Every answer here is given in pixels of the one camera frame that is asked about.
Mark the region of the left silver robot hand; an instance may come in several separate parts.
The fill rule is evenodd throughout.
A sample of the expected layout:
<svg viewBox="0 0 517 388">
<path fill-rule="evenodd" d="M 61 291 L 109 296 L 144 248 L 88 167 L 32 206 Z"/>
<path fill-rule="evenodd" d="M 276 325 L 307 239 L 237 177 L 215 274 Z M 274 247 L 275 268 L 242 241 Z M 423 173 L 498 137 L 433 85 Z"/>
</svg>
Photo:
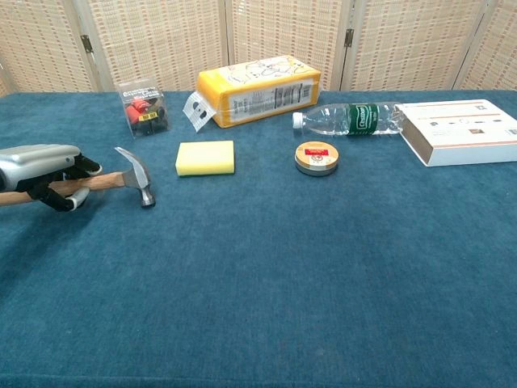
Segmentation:
<svg viewBox="0 0 517 388">
<path fill-rule="evenodd" d="M 79 188 L 64 197 L 50 183 L 96 176 L 103 171 L 97 162 L 82 155 L 75 145 L 21 145 L 1 150 L 1 191 L 26 192 L 59 212 L 80 207 L 90 190 Z"/>
</svg>

